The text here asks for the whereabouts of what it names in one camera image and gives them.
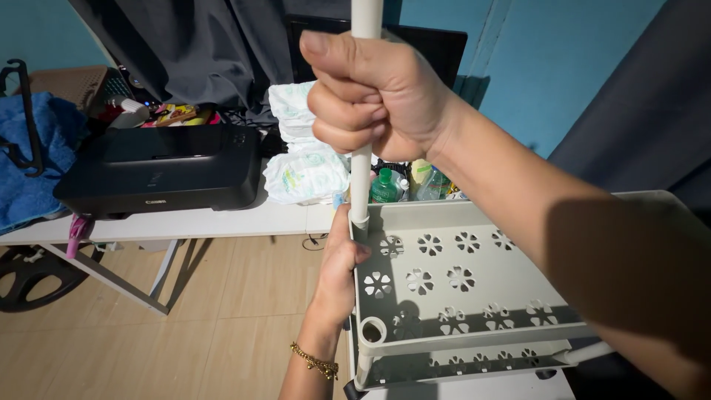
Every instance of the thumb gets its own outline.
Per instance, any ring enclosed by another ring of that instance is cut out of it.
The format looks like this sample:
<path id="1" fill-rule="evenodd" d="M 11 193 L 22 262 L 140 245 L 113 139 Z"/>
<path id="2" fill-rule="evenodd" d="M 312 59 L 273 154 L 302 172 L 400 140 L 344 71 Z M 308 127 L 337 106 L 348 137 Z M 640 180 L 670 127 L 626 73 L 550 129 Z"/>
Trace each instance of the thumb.
<path id="1" fill-rule="evenodd" d="M 415 51 L 403 43 L 354 38 L 349 33 L 301 33 L 301 54 L 312 67 L 335 78 L 349 78 L 379 90 L 401 89 L 399 79 L 417 63 Z"/>

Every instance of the flower-shaped cutout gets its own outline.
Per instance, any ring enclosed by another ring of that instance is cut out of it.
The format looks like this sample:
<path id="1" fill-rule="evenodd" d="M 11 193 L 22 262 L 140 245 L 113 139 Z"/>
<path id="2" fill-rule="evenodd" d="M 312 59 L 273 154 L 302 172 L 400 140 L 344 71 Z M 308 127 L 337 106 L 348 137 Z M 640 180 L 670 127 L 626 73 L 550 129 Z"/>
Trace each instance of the flower-shaped cutout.
<path id="1" fill-rule="evenodd" d="M 432 279 L 432 275 L 429 272 L 422 272 L 421 269 L 415 268 L 411 273 L 407 273 L 405 279 L 409 280 L 410 283 L 407 284 L 407 288 L 411 292 L 417 291 L 418 295 L 426 295 L 428 290 L 434 289 L 434 283 L 429 280 Z"/>
<path id="2" fill-rule="evenodd" d="M 380 254 L 397 258 L 405 252 L 405 246 L 402 244 L 402 239 L 397 236 L 387 236 L 380 241 Z"/>
<path id="3" fill-rule="evenodd" d="M 440 241 L 438 237 L 432 236 L 429 233 L 426 233 L 422 235 L 421 238 L 417 239 L 419 250 L 431 256 L 436 256 L 438 253 L 442 252 L 441 242 L 442 241 Z"/>
<path id="4" fill-rule="evenodd" d="M 514 247 L 516 247 L 515 244 L 513 244 L 512 241 L 510 241 L 506 235 L 501 232 L 500 229 L 497 229 L 496 232 L 491 234 L 491 238 L 495 240 L 493 244 L 495 244 L 497 247 L 504 248 L 506 250 L 513 250 Z"/>
<path id="5" fill-rule="evenodd" d="M 452 371 L 452 373 L 462 375 L 464 372 L 466 372 L 466 365 L 464 365 L 464 360 L 457 356 L 452 357 L 451 359 L 449 359 L 449 369 Z"/>
<path id="6" fill-rule="evenodd" d="M 387 294 L 392 291 L 392 286 L 386 285 L 386 283 L 390 283 L 390 277 L 377 271 L 373 272 L 372 275 L 366 276 L 365 279 L 363 279 L 363 283 L 367 285 L 365 287 L 365 293 L 374 295 L 376 299 L 382 299 L 385 297 L 383 293 Z"/>
<path id="7" fill-rule="evenodd" d="M 469 325 L 464 323 L 464 311 L 454 311 L 454 307 L 446 307 L 439 313 L 437 319 L 442 323 L 439 330 L 445 335 L 459 335 L 469 332 Z"/>
<path id="8" fill-rule="evenodd" d="M 541 325 L 558 325 L 558 319 L 553 315 L 553 309 L 548 304 L 543 304 L 540 300 L 531 300 L 526 305 L 526 312 L 531 317 L 531 323 L 539 327 Z"/>
<path id="9" fill-rule="evenodd" d="M 508 370 L 513 369 L 513 355 L 509 352 L 500 352 L 499 354 L 496 355 L 496 358 L 498 358 L 498 361 L 501 363 L 501 367 L 506 368 Z"/>
<path id="10" fill-rule="evenodd" d="M 474 362 L 476 363 L 475 368 L 477 371 L 488 372 L 489 369 L 491 369 L 491 362 L 488 360 L 488 357 L 481 355 L 481 353 L 477 353 L 476 356 L 474 356 Z"/>
<path id="11" fill-rule="evenodd" d="M 373 374 L 373 379 L 380 384 L 384 384 L 390 380 L 390 370 L 386 368 L 380 360 L 373 362 L 371 373 Z"/>
<path id="12" fill-rule="evenodd" d="M 467 253 L 473 253 L 479 249 L 476 236 L 469 234 L 469 232 L 460 232 L 454 237 L 454 241 L 458 242 L 456 247 L 459 250 L 466 250 Z"/>
<path id="13" fill-rule="evenodd" d="M 429 359 L 429 368 L 427 369 L 427 374 L 432 378 L 437 378 L 442 374 L 442 367 L 439 365 L 439 361 Z"/>
<path id="14" fill-rule="evenodd" d="M 490 330 L 513 328 L 513 321 L 509 319 L 510 313 L 506 307 L 499 307 L 498 304 L 492 302 L 483 311 L 484 317 L 487 319 L 486 327 Z"/>
<path id="15" fill-rule="evenodd" d="M 403 339 L 419 339 L 422 337 L 422 326 L 419 324 L 419 318 L 416 315 L 411 315 L 407 311 L 400 311 L 400 315 L 392 318 L 392 324 L 395 330 L 397 340 Z"/>
<path id="16" fill-rule="evenodd" d="M 521 352 L 521 357 L 523 357 L 524 361 L 526 364 L 528 364 L 529 367 L 534 368 L 540 363 L 540 359 L 536 357 L 537 354 L 535 350 L 531 349 L 523 349 Z"/>
<path id="17" fill-rule="evenodd" d="M 448 270 L 447 276 L 450 279 L 449 285 L 455 289 L 459 288 L 462 292 L 468 292 L 476 283 L 471 277 L 471 271 L 468 268 L 463 269 L 461 265 L 455 265 Z"/>

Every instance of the black printer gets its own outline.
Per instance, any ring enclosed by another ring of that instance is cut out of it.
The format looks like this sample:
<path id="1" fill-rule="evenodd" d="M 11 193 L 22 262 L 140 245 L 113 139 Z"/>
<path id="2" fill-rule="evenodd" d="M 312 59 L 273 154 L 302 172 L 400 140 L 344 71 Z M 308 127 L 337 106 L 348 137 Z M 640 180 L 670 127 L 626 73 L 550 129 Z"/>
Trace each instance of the black printer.
<path id="1" fill-rule="evenodd" d="M 231 124 L 109 129 L 77 154 L 53 194 L 92 219 L 242 209 L 257 196 L 259 145 L 256 129 Z"/>

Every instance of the blue towel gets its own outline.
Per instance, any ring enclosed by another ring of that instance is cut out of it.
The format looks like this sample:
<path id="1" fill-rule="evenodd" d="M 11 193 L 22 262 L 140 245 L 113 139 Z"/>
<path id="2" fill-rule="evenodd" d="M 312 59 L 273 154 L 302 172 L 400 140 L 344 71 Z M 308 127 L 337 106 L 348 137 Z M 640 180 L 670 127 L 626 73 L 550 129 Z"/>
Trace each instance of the blue towel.
<path id="1" fill-rule="evenodd" d="M 41 141 L 44 172 L 39 177 L 26 177 L 26 172 L 35 169 L 20 170 L 0 154 L 0 235 L 64 209 L 52 190 L 76 160 L 75 143 L 86 130 L 86 117 L 76 106 L 49 92 L 32 94 L 32 114 Z M 0 137 L 19 146 L 21 159 L 32 159 L 22 96 L 0 98 Z"/>

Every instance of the electrical cord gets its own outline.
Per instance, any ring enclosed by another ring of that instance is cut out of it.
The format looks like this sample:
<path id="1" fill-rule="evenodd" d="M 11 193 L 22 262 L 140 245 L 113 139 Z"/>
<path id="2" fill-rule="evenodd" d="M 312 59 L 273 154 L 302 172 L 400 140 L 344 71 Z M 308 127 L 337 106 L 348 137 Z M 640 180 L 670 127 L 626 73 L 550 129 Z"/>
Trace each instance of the electrical cord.
<path id="1" fill-rule="evenodd" d="M 323 240 L 323 239 L 327 239 L 327 238 L 328 238 L 328 234 L 327 234 L 327 233 L 322 233 L 318 238 L 314 238 L 313 236 L 311 236 L 311 234 L 309 234 L 309 238 L 304 239 L 304 240 L 301 242 L 301 247 L 305 248 L 305 249 L 308 250 L 308 251 L 320 251 L 320 250 L 323 250 L 323 249 L 324 249 L 323 246 L 320 247 L 320 248 L 318 248 L 318 247 L 319 247 L 319 241 L 320 241 L 320 240 Z M 311 245 L 312 245 L 314 248 L 306 247 L 306 242 L 309 242 L 309 241 L 312 243 Z"/>

